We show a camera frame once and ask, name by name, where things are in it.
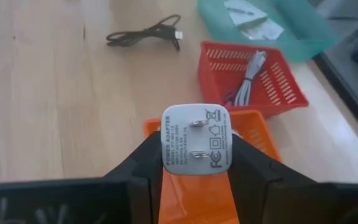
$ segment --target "black cable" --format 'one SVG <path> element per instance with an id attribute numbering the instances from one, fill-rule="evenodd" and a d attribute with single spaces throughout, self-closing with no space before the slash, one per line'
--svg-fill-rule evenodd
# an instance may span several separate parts
<path id="1" fill-rule="evenodd" d="M 176 50 L 180 51 L 177 30 L 175 28 L 175 25 L 179 22 L 180 18 L 180 15 L 174 14 L 161 20 L 156 25 L 144 29 L 142 31 L 125 31 L 109 34 L 106 37 L 106 40 L 108 41 L 107 45 L 130 47 L 141 41 L 143 38 L 158 37 L 164 40 L 171 40 Z M 164 24 L 164 22 L 167 22 L 170 19 L 175 19 L 172 25 Z"/>

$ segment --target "white cable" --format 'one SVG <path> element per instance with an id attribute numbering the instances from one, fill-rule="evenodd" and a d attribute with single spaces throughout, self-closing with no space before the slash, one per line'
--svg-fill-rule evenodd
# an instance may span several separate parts
<path id="1" fill-rule="evenodd" d="M 236 95 L 236 99 L 234 100 L 235 106 L 247 106 L 249 103 L 249 95 L 251 93 L 251 84 L 252 80 L 258 74 L 260 68 L 266 61 L 266 52 L 264 51 L 256 51 L 254 56 L 249 60 L 246 76 L 240 90 Z"/>

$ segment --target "metal prong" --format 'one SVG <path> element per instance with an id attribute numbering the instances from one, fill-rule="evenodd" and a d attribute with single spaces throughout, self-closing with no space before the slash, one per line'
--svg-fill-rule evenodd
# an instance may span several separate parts
<path id="1" fill-rule="evenodd" d="M 191 127 L 202 127 L 207 124 L 209 124 L 208 120 L 195 120 L 190 123 L 190 126 Z"/>
<path id="2" fill-rule="evenodd" d="M 205 157 L 211 156 L 211 155 L 209 155 L 209 153 L 203 152 L 203 151 L 191 152 L 190 155 L 193 156 L 193 158 L 205 158 Z"/>

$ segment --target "white power adapter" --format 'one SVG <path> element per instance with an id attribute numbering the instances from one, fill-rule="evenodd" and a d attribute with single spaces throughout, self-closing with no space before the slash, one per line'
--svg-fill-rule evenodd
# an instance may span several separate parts
<path id="1" fill-rule="evenodd" d="M 232 162 L 230 115 L 221 105 L 187 104 L 167 108 L 161 122 L 162 162 L 176 175 L 211 175 Z"/>

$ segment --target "wooden tabletop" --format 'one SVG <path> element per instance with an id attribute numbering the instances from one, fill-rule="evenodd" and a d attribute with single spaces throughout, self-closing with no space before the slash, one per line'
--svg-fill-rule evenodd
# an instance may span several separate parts
<path id="1" fill-rule="evenodd" d="M 180 14 L 181 52 L 110 32 Z M 97 177 L 144 139 L 146 119 L 202 102 L 196 77 L 209 35 L 195 0 L 0 0 L 0 182 Z M 358 182 L 358 124 L 313 63 L 292 65 L 310 101 L 268 121 L 288 166 Z"/>

